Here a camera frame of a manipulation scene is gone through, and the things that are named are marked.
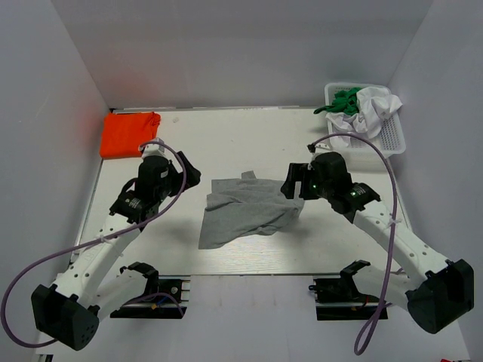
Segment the grey t shirt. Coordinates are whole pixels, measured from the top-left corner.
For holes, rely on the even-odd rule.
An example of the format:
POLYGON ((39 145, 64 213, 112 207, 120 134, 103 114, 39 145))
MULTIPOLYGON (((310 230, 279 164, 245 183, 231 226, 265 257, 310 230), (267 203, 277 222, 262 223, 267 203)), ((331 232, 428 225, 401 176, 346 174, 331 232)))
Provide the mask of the grey t shirt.
POLYGON ((213 179, 198 248, 218 249, 236 238, 269 236, 287 228, 299 218, 305 201, 287 199, 282 185, 281 180, 259 179, 252 170, 239 178, 213 179))

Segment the white t shirt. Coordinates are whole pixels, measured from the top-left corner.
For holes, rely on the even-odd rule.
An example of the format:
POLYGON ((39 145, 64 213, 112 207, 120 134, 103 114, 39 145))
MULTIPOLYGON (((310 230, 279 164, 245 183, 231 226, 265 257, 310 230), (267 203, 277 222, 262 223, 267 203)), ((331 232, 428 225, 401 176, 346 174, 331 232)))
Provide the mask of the white t shirt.
POLYGON ((353 116, 325 112, 325 119, 335 132, 355 133, 366 139, 376 137, 382 123, 401 107, 400 98, 388 89, 364 87, 357 93, 359 112, 353 116))

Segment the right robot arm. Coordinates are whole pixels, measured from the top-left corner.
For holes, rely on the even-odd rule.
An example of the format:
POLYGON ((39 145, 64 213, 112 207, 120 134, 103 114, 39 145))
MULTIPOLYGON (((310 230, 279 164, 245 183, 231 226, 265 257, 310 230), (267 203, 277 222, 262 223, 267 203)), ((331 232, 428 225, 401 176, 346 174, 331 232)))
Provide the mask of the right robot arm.
POLYGON ((436 334, 474 307, 474 271, 460 259, 449 260, 404 225, 368 185, 355 183, 343 156, 316 154, 310 163, 291 163, 281 193, 305 201, 325 199, 331 208, 375 240, 403 269, 394 275, 357 260, 338 278, 318 279, 310 286, 320 303, 359 301, 386 292, 385 302, 408 311, 416 324, 436 334))

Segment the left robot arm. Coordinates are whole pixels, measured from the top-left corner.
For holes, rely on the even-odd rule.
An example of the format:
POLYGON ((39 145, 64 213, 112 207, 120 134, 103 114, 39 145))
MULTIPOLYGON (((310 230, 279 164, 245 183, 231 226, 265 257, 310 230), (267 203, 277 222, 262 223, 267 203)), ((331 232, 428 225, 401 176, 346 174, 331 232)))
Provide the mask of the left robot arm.
POLYGON ((124 249, 144 230, 143 222, 158 213, 166 198, 197 186, 201 173, 182 152, 177 171, 161 151, 143 156, 137 177, 125 183, 98 233, 101 242, 83 249, 54 282, 39 285, 31 296, 37 329, 80 351, 97 332, 100 322, 125 302, 153 300, 159 292, 158 271, 146 263, 123 267, 119 276, 103 284, 124 249))

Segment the white plastic basket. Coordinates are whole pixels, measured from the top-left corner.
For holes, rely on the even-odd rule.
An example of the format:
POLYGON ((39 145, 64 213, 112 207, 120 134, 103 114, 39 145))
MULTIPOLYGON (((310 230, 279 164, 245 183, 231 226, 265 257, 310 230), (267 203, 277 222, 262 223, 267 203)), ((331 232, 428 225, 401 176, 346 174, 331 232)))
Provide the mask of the white plastic basket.
MULTIPOLYGON (((335 98, 335 94, 338 91, 348 91, 353 87, 379 87, 388 90, 388 87, 379 84, 331 82, 325 85, 325 104, 328 105, 329 103, 332 103, 335 98)), ((382 123, 381 131, 371 140, 371 142, 386 158, 390 157, 391 155, 399 155, 406 150, 405 138, 401 128, 398 112, 393 114, 389 119, 382 123)), ((354 158, 360 158, 361 160, 369 159, 375 155, 370 146, 355 139, 351 140, 350 147, 340 148, 333 146, 333 149, 337 150, 338 152, 345 152, 350 155, 354 155, 354 158)))

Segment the green t shirt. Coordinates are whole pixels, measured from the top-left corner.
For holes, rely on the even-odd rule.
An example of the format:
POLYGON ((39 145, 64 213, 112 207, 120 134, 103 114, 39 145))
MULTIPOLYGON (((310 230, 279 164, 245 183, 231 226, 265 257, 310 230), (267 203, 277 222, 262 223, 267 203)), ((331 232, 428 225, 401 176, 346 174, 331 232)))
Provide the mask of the green t shirt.
POLYGON ((349 90, 340 90, 334 95, 334 100, 331 104, 316 109, 313 113, 315 115, 322 112, 343 113, 348 116, 353 116, 359 112, 357 104, 357 93, 361 90, 360 87, 353 87, 349 90))

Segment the folded orange t shirt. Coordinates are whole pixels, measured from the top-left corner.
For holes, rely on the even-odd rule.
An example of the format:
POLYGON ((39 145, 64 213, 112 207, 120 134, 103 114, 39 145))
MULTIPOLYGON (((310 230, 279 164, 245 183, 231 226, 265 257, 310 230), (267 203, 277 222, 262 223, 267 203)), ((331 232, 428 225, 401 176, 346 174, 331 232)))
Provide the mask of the folded orange t shirt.
POLYGON ((154 112, 109 113, 103 122, 100 157, 137 158, 140 145, 154 139, 162 117, 154 112))

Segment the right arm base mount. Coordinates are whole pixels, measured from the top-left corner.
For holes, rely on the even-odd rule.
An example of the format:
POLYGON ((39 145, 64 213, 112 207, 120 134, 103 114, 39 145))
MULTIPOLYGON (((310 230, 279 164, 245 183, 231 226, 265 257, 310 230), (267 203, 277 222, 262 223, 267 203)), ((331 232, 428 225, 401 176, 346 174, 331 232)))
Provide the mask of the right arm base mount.
POLYGON ((337 274, 319 275, 308 286, 318 321, 367 321, 377 310, 384 275, 356 260, 337 274))

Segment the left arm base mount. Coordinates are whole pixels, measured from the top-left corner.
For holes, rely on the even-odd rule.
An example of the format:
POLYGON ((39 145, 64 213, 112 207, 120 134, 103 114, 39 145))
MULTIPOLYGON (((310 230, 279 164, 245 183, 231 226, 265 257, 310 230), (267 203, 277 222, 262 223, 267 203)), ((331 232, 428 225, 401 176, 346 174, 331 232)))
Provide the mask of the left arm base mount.
POLYGON ((138 302, 130 302, 110 314, 112 319, 182 319, 187 310, 190 292, 190 276, 165 276, 151 265, 135 262, 122 266, 119 274, 127 270, 143 276, 143 293, 138 302))

